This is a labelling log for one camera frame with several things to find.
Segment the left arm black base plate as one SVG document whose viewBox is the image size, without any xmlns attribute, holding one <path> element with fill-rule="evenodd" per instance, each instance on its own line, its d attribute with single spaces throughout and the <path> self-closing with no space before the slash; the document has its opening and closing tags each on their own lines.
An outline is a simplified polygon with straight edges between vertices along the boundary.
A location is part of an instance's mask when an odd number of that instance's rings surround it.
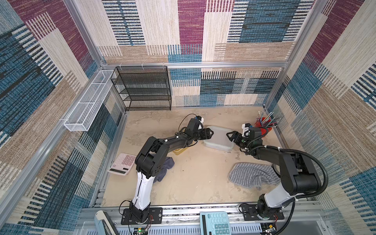
<svg viewBox="0 0 376 235">
<path fill-rule="evenodd" d="M 161 224 L 163 208 L 146 208 L 140 211 L 136 208 L 124 209 L 122 211 L 121 225 L 142 225 Z"/>
</svg>

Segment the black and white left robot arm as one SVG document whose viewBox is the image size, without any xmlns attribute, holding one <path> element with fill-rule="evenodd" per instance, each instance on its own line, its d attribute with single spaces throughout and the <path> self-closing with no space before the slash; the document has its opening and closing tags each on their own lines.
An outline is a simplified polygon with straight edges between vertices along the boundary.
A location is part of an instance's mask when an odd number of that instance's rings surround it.
<svg viewBox="0 0 376 235">
<path fill-rule="evenodd" d="M 191 118 L 188 126 L 167 138 L 150 137 L 135 159 L 138 182 L 135 196 L 129 204 L 131 218 L 146 222 L 151 205 L 150 195 L 153 182 L 159 175 L 168 153 L 194 146 L 198 141 L 209 140 L 214 135 L 210 128 L 204 128 L 200 116 Z"/>
</svg>

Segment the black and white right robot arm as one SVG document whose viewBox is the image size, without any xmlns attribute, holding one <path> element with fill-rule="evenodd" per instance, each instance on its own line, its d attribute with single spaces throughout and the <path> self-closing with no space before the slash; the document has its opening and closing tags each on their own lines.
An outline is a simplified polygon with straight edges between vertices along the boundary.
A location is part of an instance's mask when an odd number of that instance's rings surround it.
<svg viewBox="0 0 376 235">
<path fill-rule="evenodd" d="M 262 139 L 267 134 L 268 129 L 264 127 L 245 127 L 242 133 L 226 134 L 245 155 L 270 162 L 280 169 L 279 185 L 261 195 L 257 203 L 257 215 L 264 220 L 298 199 L 322 194 L 329 183 L 328 172 L 317 158 L 300 150 L 264 145 Z"/>
</svg>

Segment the translucent white lunch box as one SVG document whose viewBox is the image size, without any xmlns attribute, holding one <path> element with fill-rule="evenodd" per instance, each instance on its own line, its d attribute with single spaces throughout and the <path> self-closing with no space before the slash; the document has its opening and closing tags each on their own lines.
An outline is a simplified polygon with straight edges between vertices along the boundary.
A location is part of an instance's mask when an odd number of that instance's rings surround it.
<svg viewBox="0 0 376 235">
<path fill-rule="evenodd" d="M 213 136 L 204 140 L 204 145 L 224 152 L 231 152 L 235 144 L 228 139 L 226 134 L 232 130 L 218 126 L 208 126 L 208 128 L 213 131 Z"/>
</svg>

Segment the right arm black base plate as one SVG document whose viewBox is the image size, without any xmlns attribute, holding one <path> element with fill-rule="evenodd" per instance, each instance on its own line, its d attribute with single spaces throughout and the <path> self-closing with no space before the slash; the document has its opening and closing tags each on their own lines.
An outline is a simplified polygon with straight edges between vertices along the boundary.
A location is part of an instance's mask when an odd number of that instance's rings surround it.
<svg viewBox="0 0 376 235">
<path fill-rule="evenodd" d="M 257 204 L 241 203 L 238 210 L 241 214 L 243 214 L 245 221 L 275 221 L 285 219 L 281 208 L 269 208 L 267 206 L 261 206 L 261 208 L 259 209 Z"/>
</svg>

